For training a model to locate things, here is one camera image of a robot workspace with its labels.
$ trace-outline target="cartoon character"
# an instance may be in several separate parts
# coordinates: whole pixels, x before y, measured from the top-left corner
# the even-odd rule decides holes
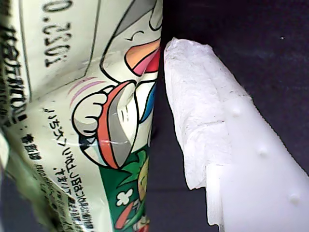
[[[148,163],[149,158],[146,156],[145,151],[138,153],[139,160],[137,162],[131,162],[123,168],[123,171],[126,171],[130,174],[125,180],[120,183],[125,185],[130,182],[138,182],[138,198],[133,200],[120,214],[118,220],[116,221],[115,228],[123,229],[134,225],[135,231],[139,231],[144,227],[148,227],[149,220],[144,213],[145,206],[145,196],[147,189],[147,176],[148,176]],[[135,215],[128,219],[128,216],[132,210],[135,210]]]
[[[109,204],[117,230],[148,230],[145,149],[151,133],[161,25],[162,0],[133,0],[103,52],[99,68],[104,79],[82,80],[91,83],[83,83],[71,102],[80,149],[100,167],[107,197],[114,199]],[[81,97],[90,89],[96,91]]]

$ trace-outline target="folded paper towel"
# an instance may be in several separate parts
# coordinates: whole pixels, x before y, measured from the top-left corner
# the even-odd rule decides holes
[[[226,232],[309,231],[309,177],[208,45],[173,39],[165,81],[190,189]]]

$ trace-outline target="dark fabric background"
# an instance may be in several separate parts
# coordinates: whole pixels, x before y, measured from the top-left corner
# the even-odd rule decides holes
[[[309,172],[309,3],[306,0],[165,0],[162,46],[173,36],[213,46],[265,119]],[[217,232],[207,225],[205,190],[189,191],[164,88],[154,113],[147,207],[151,232]],[[5,180],[6,232],[42,232],[29,204]]]

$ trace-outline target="printed number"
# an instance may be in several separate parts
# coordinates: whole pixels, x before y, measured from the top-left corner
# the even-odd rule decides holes
[[[52,29],[55,29],[56,32],[67,31],[70,30],[71,23],[67,23],[63,28],[57,25],[49,25],[43,28],[43,33],[46,35],[50,35],[53,33]]]
[[[54,13],[58,11],[64,11],[73,5],[71,0],[54,1],[47,3],[43,6],[43,11],[47,13]]]
[[[68,41],[71,37],[72,37],[72,34],[66,33],[66,34],[63,35],[63,36],[58,36],[58,37],[56,37],[56,38],[54,38],[54,39],[45,38],[45,46],[51,45],[51,44],[53,44],[54,42],[56,42],[56,41],[58,41],[58,40],[60,40],[60,39],[62,39],[63,41],[66,42],[66,41]]]
[[[47,56],[54,57],[54,56],[61,55],[63,53],[68,52],[69,49],[70,49],[70,45],[58,45],[56,47],[52,47],[52,48],[45,50],[44,54]]]

